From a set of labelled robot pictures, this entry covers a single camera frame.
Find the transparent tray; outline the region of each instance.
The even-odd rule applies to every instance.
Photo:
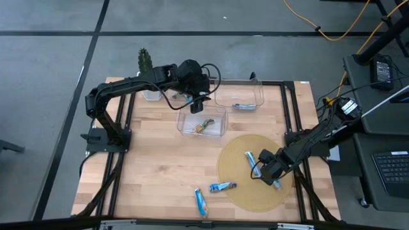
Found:
[[[195,131],[196,127],[207,119],[213,119],[201,133]],[[177,128],[182,135],[207,135],[223,136],[228,128],[228,112],[224,107],[203,105],[203,111],[197,114],[190,113],[190,107],[180,109],[177,119]]]
[[[238,111],[255,111],[264,103],[263,85],[260,80],[222,79],[215,92],[215,102],[219,106],[232,107]]]

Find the gray carpet floor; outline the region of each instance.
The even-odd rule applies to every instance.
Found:
[[[345,31],[362,3],[288,0],[294,10],[324,31]],[[387,11],[391,1],[385,2]],[[93,31],[103,0],[2,0],[0,30]],[[353,31],[372,31],[380,12],[371,4]],[[273,0],[111,0],[102,31],[313,31],[282,1]],[[409,41],[403,34],[403,40]],[[27,220],[88,51],[90,36],[0,36],[0,139],[26,147],[24,154],[0,155],[0,222]],[[81,99],[45,218],[70,215],[79,164],[89,127],[83,96],[109,76],[135,76],[137,52],[149,50],[154,65],[195,59],[215,63],[223,77],[309,81],[314,99],[336,87],[343,56],[365,38],[328,42],[322,37],[106,36],[96,44]],[[395,42],[382,51],[402,56]],[[356,178],[333,177],[342,219],[353,224],[408,229],[409,214],[363,209]],[[139,226],[151,229],[153,226]]]

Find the round tan mat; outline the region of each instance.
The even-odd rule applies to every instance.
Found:
[[[290,192],[293,176],[289,173],[281,179],[281,189],[268,186],[261,180],[250,178],[250,164],[244,155],[252,151],[255,161],[261,150],[277,152],[279,146],[261,135],[243,135],[230,141],[220,153],[217,162],[219,182],[233,181],[237,187],[224,191],[230,201],[247,211],[269,211],[276,208]]]

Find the black desk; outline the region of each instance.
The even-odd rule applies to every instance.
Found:
[[[343,58],[345,70],[353,88],[370,84],[369,65],[358,65],[352,56]],[[393,57],[393,61],[399,69],[409,74],[409,59]],[[392,76],[397,77],[395,70],[392,70]],[[409,84],[409,78],[401,79],[403,86]],[[395,89],[400,88],[399,81],[394,81]],[[382,93],[370,86],[358,89],[353,92],[357,103],[362,107],[363,112],[372,109],[375,105],[382,102],[390,94]],[[362,118],[362,124],[367,134],[390,134],[390,135],[409,135],[409,103],[385,103],[372,113]]]
[[[380,211],[409,212],[409,199],[386,194],[372,160],[373,153],[408,151],[409,137],[354,134],[351,140],[355,145],[355,151],[361,164],[362,177],[360,179],[366,201]]]

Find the butcher block tabletop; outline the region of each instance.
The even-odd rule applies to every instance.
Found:
[[[108,77],[106,82],[119,80],[122,78]],[[302,127],[312,128],[318,119],[311,87],[308,82],[294,84]],[[246,86],[224,87],[240,90]],[[194,196],[194,189],[199,187],[209,209],[208,220],[300,221],[294,184],[288,197],[267,212],[243,210],[234,205],[224,192],[211,194],[208,191],[210,184],[218,183],[216,166],[219,154],[235,137],[259,134],[284,146],[286,125],[280,87],[263,86],[263,93],[264,104],[256,112],[235,112],[228,108],[226,133],[219,138],[207,138],[182,135],[176,128],[178,111],[170,109],[164,99],[148,102],[143,93],[138,92],[130,124],[132,140],[125,154],[114,216],[127,219],[201,220]],[[127,95],[125,100],[123,124],[129,97]],[[289,92],[287,98],[291,124],[296,130]],[[112,118],[116,116],[118,104],[119,98],[113,98],[108,104],[107,111]],[[205,105],[216,105],[215,100],[207,101]],[[84,164],[72,214],[82,211],[98,192],[106,161],[107,153],[97,153]],[[310,157],[309,165],[315,192],[331,214],[340,218],[328,165],[319,157]],[[303,192],[307,218],[311,219],[308,195]],[[103,214],[107,214],[110,197],[111,190],[105,198]]]

